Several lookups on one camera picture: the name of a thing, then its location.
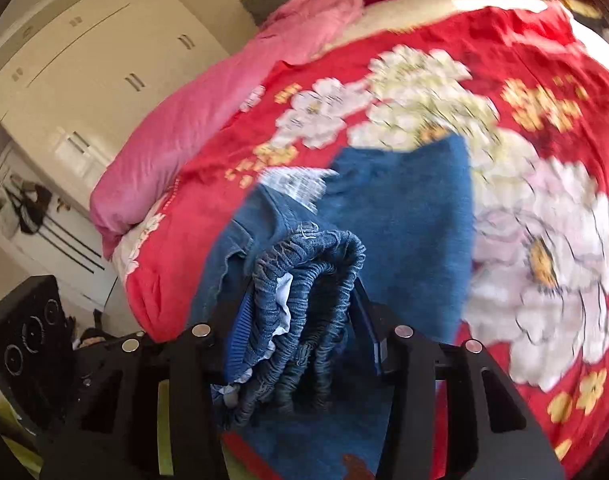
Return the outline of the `blue denim pants lace trim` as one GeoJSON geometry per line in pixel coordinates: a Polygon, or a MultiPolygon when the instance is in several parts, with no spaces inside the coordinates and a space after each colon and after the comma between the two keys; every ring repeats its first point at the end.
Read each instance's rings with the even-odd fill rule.
{"type": "Polygon", "coordinates": [[[338,479],[349,455],[376,466],[392,390],[355,337],[352,292],[452,342],[472,237],[468,148],[454,133],[410,152],[345,148],[329,171],[263,179],[214,243],[190,305],[196,323],[254,300],[227,424],[283,479],[338,479]]]}

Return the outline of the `pink quilt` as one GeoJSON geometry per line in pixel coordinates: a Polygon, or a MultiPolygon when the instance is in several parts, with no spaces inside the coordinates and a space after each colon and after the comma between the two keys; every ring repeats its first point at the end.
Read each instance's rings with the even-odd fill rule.
{"type": "Polygon", "coordinates": [[[278,62],[303,64],[357,20],[363,0],[288,0],[245,47],[171,94],[135,128],[91,194],[110,257],[178,171],[239,111],[278,62]]]}

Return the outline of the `white door with bags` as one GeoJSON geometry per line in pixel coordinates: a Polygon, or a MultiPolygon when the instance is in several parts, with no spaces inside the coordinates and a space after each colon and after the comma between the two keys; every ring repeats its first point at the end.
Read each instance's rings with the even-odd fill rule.
{"type": "Polygon", "coordinates": [[[86,310],[104,310],[118,281],[91,222],[12,144],[0,153],[0,245],[28,273],[57,278],[62,294],[86,310]]]}

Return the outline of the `red floral bedspread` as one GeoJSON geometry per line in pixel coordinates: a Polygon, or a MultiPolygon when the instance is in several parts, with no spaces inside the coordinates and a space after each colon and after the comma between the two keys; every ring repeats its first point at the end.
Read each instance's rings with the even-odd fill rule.
{"type": "MultiPolygon", "coordinates": [[[[449,344],[483,344],[577,474],[609,431],[609,70],[560,6],[486,6],[276,63],[107,257],[135,318],[158,342],[200,323],[190,305],[214,243],[278,170],[451,133],[468,148],[473,237],[449,344]]],[[[227,424],[240,388],[213,386],[227,448],[280,478],[227,424]]]]}

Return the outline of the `cream wardrobe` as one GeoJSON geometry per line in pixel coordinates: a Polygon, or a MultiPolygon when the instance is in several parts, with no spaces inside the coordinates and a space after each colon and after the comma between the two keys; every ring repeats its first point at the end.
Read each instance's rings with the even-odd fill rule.
{"type": "Polygon", "coordinates": [[[86,211],[143,118],[226,55],[181,0],[43,0],[0,38],[0,127],[86,211]]]}

